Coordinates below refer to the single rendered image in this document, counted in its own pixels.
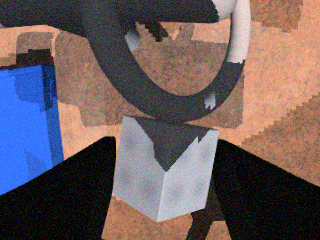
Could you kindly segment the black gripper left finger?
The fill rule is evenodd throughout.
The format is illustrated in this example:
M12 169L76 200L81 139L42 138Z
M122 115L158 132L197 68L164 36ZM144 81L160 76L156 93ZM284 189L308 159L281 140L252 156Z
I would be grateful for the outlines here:
M103 136L0 195L0 240L101 240L115 163L116 137Z

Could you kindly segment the grey cylindrical bar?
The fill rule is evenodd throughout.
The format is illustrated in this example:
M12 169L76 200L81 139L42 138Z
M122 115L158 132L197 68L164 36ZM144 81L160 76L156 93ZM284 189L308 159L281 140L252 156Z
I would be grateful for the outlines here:
M237 0L116 0L117 16L129 51L140 43L133 21L184 21L212 24L231 15ZM51 25L87 37L79 0L0 0L0 28Z

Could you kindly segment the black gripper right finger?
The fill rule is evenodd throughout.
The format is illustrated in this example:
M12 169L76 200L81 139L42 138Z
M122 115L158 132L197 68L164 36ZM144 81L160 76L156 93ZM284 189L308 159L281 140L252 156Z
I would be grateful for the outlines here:
M217 139L215 192L231 240L320 240L320 187Z

